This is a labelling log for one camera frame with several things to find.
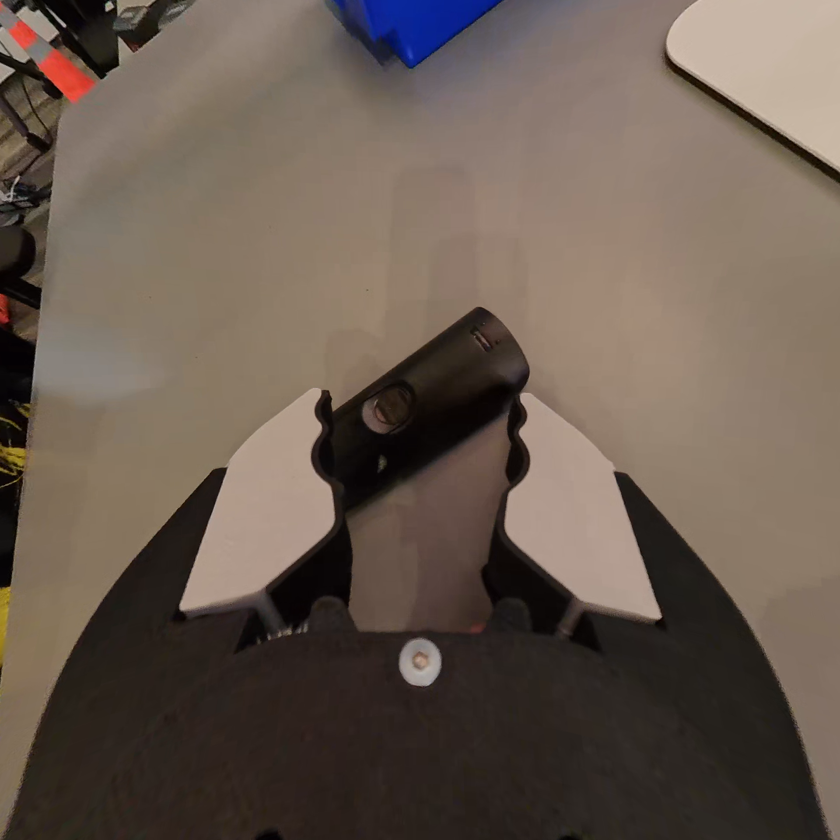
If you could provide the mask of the red grey striped barrier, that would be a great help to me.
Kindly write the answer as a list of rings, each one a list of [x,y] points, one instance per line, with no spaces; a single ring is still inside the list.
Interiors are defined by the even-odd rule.
[[[24,62],[2,54],[3,67],[34,80],[47,82],[70,102],[78,102],[96,87],[97,82],[86,71],[78,68],[51,45],[16,14],[8,2],[1,2],[1,26],[27,57],[27,62]]]

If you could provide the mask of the black remote control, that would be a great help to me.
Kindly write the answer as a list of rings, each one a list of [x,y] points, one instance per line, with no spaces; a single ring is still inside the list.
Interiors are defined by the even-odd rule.
[[[335,476],[348,510],[384,494],[504,414],[529,362],[490,311],[474,308],[332,411]]]

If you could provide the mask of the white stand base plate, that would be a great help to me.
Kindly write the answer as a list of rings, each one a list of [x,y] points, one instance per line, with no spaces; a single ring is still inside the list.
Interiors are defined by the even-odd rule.
[[[671,25],[671,65],[839,173],[839,2],[698,1]]]

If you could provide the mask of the large blue plastic bin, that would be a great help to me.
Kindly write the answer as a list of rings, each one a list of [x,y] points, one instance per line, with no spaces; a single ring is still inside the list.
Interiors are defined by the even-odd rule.
[[[328,1],[347,32],[379,62],[415,68],[498,1]]]

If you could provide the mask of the person's black yellow shirt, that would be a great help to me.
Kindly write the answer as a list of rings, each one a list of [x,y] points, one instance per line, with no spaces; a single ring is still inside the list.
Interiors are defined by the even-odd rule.
[[[5,653],[20,498],[27,465],[27,434],[35,346],[1,329],[1,653]]]

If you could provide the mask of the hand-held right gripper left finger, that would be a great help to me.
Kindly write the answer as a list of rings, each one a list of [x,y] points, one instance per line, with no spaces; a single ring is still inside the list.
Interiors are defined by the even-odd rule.
[[[229,460],[179,604],[188,618],[252,610],[268,632],[348,603],[353,553],[335,478],[332,399],[313,388]]]

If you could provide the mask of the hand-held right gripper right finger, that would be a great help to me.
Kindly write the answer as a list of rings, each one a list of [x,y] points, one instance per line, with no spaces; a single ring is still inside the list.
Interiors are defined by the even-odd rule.
[[[531,393],[508,416],[507,488],[482,580],[523,603],[539,634],[572,636],[588,615],[662,618],[613,463]]]

